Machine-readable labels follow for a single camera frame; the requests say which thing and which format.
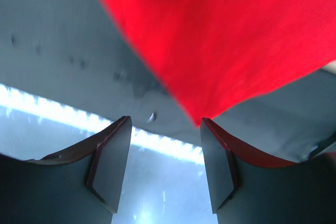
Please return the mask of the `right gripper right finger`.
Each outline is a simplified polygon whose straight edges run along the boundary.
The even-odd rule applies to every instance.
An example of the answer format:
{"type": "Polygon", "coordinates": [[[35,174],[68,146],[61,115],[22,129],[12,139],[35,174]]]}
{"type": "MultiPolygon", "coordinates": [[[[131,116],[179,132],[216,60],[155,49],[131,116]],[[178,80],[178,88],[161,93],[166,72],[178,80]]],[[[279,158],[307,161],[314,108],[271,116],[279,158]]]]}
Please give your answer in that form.
{"type": "Polygon", "coordinates": [[[335,153],[295,163],[232,136],[208,118],[201,142],[219,223],[335,223],[335,153]]]}

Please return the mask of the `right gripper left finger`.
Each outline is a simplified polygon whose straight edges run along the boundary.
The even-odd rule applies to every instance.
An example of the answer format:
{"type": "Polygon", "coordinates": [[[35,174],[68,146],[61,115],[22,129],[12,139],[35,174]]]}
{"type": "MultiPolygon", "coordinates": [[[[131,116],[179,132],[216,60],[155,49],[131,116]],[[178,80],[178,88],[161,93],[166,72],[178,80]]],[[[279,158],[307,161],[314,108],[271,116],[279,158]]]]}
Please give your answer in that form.
{"type": "Polygon", "coordinates": [[[40,160],[1,155],[1,223],[111,223],[127,166],[132,121],[40,160]]]}

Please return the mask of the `red t shirt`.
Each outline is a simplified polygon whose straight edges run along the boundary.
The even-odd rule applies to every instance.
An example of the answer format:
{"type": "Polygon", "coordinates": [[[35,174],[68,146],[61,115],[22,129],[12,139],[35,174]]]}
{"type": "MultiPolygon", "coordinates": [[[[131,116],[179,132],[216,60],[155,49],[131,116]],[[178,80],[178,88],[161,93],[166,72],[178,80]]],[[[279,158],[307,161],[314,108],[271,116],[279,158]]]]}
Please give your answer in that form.
{"type": "Polygon", "coordinates": [[[335,0],[99,0],[195,125],[335,61],[335,0]]]}

